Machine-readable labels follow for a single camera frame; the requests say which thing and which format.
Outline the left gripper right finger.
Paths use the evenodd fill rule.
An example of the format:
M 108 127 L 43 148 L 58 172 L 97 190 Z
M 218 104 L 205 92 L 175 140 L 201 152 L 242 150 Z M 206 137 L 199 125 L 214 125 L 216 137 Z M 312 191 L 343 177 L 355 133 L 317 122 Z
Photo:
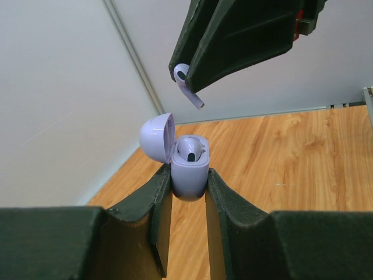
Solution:
M 205 194 L 211 279 L 371 279 L 372 213 L 267 213 L 214 169 Z

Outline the purple charging case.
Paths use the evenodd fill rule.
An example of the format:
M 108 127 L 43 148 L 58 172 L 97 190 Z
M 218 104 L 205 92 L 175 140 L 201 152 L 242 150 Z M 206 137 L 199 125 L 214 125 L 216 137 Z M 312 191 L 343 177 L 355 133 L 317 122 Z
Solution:
M 197 162 L 186 162 L 177 152 L 182 138 L 198 138 L 203 153 Z M 166 113 L 145 122 L 139 133 L 139 143 L 147 157 L 171 165 L 173 194 L 182 201 L 196 201 L 206 191 L 210 152 L 208 140 L 198 135 L 176 136 L 174 118 Z

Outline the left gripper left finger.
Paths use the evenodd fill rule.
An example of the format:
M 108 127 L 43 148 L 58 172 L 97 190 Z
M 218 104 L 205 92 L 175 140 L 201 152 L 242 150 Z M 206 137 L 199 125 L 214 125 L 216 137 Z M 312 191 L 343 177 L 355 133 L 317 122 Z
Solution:
M 1 278 L 165 278 L 172 198 L 164 164 L 108 209 L 2 208 Z

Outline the purple earbud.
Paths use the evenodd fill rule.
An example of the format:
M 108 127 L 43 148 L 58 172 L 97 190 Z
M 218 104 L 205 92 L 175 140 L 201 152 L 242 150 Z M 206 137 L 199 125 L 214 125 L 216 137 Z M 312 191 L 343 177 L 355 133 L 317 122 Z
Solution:
M 177 152 L 186 162 L 197 162 L 203 153 L 203 145 L 198 138 L 182 138 L 177 144 Z
M 189 65 L 187 64 L 177 64 L 174 67 L 173 74 L 175 82 L 177 83 L 181 92 L 186 96 L 186 98 L 198 109 L 202 109 L 205 105 L 204 102 L 194 93 L 190 91 L 186 84 L 186 77 L 189 70 Z

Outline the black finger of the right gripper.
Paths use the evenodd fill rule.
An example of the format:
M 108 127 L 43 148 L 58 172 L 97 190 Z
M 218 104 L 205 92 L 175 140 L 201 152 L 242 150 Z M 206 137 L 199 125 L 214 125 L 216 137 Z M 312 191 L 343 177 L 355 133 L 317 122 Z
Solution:
M 191 65 L 193 56 L 214 14 L 217 0 L 193 0 L 189 4 L 183 27 L 171 56 L 168 69 L 171 79 L 178 64 Z

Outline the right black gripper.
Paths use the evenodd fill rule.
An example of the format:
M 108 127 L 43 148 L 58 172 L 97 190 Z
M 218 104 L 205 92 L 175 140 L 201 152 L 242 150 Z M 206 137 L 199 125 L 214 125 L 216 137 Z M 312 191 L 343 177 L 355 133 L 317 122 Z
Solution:
M 316 28 L 325 0 L 217 1 L 193 56 L 186 84 L 192 93 L 219 79 L 288 52 Z

